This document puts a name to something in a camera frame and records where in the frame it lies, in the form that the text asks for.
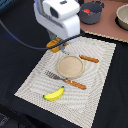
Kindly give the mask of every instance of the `fork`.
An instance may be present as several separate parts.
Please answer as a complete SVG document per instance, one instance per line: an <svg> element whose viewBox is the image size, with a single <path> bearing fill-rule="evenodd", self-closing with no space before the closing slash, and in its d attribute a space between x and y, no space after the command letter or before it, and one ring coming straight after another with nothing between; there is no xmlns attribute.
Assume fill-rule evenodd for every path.
<svg viewBox="0 0 128 128"><path fill-rule="evenodd" d="M74 82L74 81L69 80L69 79L60 78L58 75L56 75L56 74L54 74L52 72L46 71L45 74L47 76L49 76L50 78L52 78L52 79L55 79L55 80L63 80L65 83L71 84L71 85L76 86L76 87L81 88L81 89L86 89L86 86L85 85L80 84L80 83L77 83L77 82Z"/></svg>

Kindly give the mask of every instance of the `cooking pot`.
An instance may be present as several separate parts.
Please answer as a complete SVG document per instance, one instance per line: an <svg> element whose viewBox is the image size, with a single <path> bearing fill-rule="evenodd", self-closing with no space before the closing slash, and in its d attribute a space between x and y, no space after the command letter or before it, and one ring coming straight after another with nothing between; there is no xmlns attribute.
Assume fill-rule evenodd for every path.
<svg viewBox="0 0 128 128"><path fill-rule="evenodd" d="M86 24L97 23L100 20L102 8L102 0L100 4L97 3L96 0L94 2L82 4L80 9L80 20ZM89 9L91 14L86 13L84 9Z"/></svg>
<svg viewBox="0 0 128 128"><path fill-rule="evenodd" d="M128 30L128 4L119 7L116 11L119 25Z"/></svg>

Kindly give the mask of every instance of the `banana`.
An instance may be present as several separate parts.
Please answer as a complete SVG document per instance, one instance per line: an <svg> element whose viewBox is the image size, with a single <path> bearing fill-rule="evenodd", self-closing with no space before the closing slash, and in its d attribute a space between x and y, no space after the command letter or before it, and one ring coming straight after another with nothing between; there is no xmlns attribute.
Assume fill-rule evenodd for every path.
<svg viewBox="0 0 128 128"><path fill-rule="evenodd" d="M43 98L45 100L54 101L59 99L63 95L63 93L64 93L64 86L62 86L60 89L58 89L53 93L43 95Z"/></svg>

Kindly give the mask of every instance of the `pot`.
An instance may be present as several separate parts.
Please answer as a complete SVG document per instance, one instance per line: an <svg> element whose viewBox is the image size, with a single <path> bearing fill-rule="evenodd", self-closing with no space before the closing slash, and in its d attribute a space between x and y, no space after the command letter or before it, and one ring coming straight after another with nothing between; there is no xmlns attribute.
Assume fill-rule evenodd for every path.
<svg viewBox="0 0 128 128"><path fill-rule="evenodd" d="M100 20L102 13L102 0L101 4L94 2L87 2L81 5L80 9L80 20L85 24L94 24ZM91 14L88 14L84 9L89 9Z"/></svg>

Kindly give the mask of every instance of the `bowl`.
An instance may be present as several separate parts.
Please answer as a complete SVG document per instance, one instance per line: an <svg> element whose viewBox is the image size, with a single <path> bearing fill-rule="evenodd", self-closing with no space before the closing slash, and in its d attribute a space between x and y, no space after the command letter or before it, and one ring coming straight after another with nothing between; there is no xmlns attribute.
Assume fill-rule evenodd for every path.
<svg viewBox="0 0 128 128"><path fill-rule="evenodd" d="M116 11L119 25L128 30L128 4L119 7Z"/></svg>
<svg viewBox="0 0 128 128"><path fill-rule="evenodd" d="M77 78L84 72L85 64L77 56L68 55L62 57L57 63L57 70L65 78Z"/></svg>

